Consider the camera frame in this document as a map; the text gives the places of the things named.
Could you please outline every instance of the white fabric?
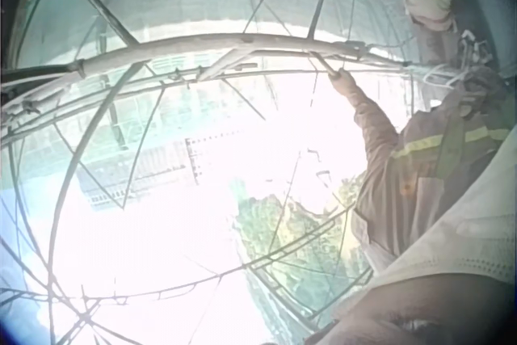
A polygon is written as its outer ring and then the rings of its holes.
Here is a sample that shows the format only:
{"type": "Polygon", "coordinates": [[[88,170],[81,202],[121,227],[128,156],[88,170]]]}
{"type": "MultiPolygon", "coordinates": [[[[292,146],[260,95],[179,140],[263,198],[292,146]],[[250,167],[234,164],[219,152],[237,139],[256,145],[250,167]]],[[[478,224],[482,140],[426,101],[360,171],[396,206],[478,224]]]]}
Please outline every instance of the white fabric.
{"type": "Polygon", "coordinates": [[[517,127],[467,192],[391,266],[334,312],[342,317],[372,288],[438,274],[515,284],[517,127]]]}

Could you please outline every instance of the glove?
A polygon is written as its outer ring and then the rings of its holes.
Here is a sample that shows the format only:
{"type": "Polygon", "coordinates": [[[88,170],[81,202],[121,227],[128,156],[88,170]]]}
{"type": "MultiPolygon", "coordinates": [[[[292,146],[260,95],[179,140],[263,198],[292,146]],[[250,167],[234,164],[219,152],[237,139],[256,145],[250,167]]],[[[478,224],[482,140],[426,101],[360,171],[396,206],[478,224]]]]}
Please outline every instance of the glove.
{"type": "Polygon", "coordinates": [[[334,87],[334,89],[340,95],[343,95],[345,97],[347,97],[350,94],[350,92],[357,87],[357,84],[355,84],[355,79],[345,69],[340,69],[339,75],[337,77],[329,75],[329,79],[330,82],[332,82],[332,86],[334,87]]]}

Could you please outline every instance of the tree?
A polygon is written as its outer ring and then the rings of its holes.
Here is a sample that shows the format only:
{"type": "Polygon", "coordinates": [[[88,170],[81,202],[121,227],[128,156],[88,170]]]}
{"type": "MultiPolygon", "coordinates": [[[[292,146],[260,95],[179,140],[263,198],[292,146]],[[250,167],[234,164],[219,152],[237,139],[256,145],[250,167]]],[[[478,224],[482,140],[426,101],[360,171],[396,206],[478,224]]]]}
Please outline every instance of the tree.
{"type": "MultiPolygon", "coordinates": [[[[346,207],[354,203],[363,180],[364,173],[343,180],[338,195],[346,207]]],[[[250,259],[257,259],[269,252],[283,204],[273,195],[261,200],[245,199],[246,190],[242,184],[234,184],[233,189],[238,193],[236,198],[239,199],[239,214],[235,228],[240,234],[247,255],[250,259]]],[[[341,218],[337,219],[336,225],[321,237],[264,268],[270,281],[275,284],[278,294],[306,317],[324,308],[368,268],[362,252],[357,248],[351,252],[351,260],[343,261],[340,252],[343,221],[341,218]]],[[[316,229],[321,223],[321,220],[316,220],[302,207],[286,206],[271,250],[278,250],[281,246],[316,229]]],[[[260,303],[267,301],[258,297],[255,300],[260,300],[260,303]]],[[[265,311],[266,307],[262,306],[261,310],[265,311]]],[[[330,310],[327,309],[322,314],[320,325],[325,325],[329,321],[330,310]]],[[[299,332],[299,327],[292,329],[299,332]]]]}

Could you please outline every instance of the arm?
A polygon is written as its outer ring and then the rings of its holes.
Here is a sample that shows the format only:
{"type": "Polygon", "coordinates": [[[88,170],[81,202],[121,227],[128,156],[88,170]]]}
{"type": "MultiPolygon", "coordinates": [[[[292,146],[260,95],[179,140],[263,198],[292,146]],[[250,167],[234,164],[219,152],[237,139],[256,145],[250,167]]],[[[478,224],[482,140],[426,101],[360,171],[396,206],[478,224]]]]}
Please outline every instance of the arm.
{"type": "Polygon", "coordinates": [[[363,131],[368,168],[384,163],[398,143],[397,131],[379,105],[357,86],[350,73],[341,69],[339,75],[339,78],[330,78],[330,81],[355,109],[354,120],[363,131]]]}

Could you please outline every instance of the sleeve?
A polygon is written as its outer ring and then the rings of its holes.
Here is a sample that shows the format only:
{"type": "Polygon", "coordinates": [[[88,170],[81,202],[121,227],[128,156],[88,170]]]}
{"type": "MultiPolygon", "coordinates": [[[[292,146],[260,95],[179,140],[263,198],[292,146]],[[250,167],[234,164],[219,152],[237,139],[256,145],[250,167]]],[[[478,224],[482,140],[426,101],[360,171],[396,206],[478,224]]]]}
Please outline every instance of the sleeve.
{"type": "Polygon", "coordinates": [[[397,146],[397,130],[379,105],[358,86],[351,88],[346,97],[355,109],[354,120],[363,131],[368,168],[384,164],[397,146]]]}

